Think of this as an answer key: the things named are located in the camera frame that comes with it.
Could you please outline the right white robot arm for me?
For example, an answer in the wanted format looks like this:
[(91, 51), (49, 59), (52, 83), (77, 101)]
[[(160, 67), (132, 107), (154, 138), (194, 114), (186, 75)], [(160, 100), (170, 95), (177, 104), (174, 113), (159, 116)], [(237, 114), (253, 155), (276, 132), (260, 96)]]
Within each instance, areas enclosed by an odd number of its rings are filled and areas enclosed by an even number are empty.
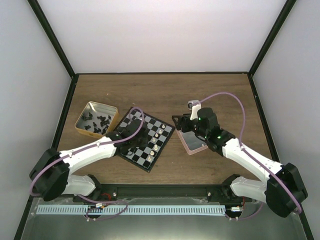
[(222, 188), (225, 200), (232, 202), (238, 197), (258, 200), (282, 218), (301, 210), (308, 192), (295, 165), (283, 165), (240, 143), (234, 134), (220, 127), (217, 115), (210, 107), (171, 118), (178, 131), (193, 133), (211, 151), (236, 162), (257, 177), (257, 180), (250, 180), (236, 176)]

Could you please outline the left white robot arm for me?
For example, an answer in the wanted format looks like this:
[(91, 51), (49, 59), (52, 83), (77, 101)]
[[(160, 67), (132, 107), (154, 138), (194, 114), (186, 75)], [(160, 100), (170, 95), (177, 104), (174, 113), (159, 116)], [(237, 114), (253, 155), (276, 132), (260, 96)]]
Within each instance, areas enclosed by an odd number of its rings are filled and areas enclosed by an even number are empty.
[(54, 200), (61, 195), (78, 195), (86, 201), (97, 202), (102, 185), (92, 175), (79, 176), (79, 169), (99, 160), (124, 156), (148, 141), (147, 123), (136, 118), (121, 131), (112, 131), (90, 144), (71, 150), (47, 149), (31, 170), (30, 195)]

